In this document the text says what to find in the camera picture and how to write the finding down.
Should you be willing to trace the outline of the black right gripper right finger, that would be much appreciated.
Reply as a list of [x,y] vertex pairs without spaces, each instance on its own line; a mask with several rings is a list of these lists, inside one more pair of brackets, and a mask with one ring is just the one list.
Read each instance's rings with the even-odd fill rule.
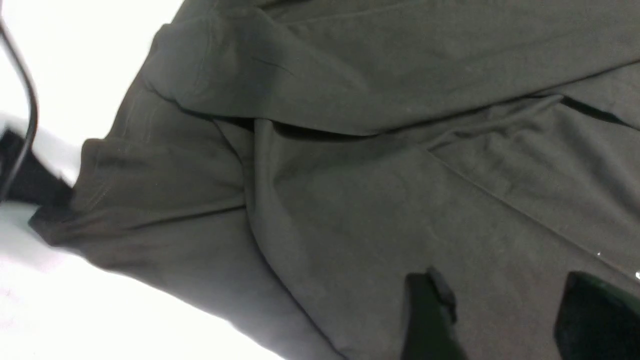
[[639,298],[594,275],[572,271],[553,336],[563,360],[638,360]]

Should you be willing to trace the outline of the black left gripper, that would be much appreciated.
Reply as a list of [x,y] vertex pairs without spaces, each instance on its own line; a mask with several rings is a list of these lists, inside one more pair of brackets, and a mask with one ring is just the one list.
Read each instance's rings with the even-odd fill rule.
[[66,205],[73,196],[73,186],[61,169],[42,161],[32,150],[26,152],[17,173],[10,177],[10,171],[18,163],[24,146],[25,139],[13,130],[2,133],[1,202],[21,202],[40,207]]

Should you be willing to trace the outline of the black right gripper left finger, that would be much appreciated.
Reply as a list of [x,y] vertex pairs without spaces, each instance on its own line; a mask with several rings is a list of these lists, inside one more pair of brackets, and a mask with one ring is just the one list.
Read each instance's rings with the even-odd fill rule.
[[457,297],[436,268],[405,278],[403,360],[466,360],[455,330]]

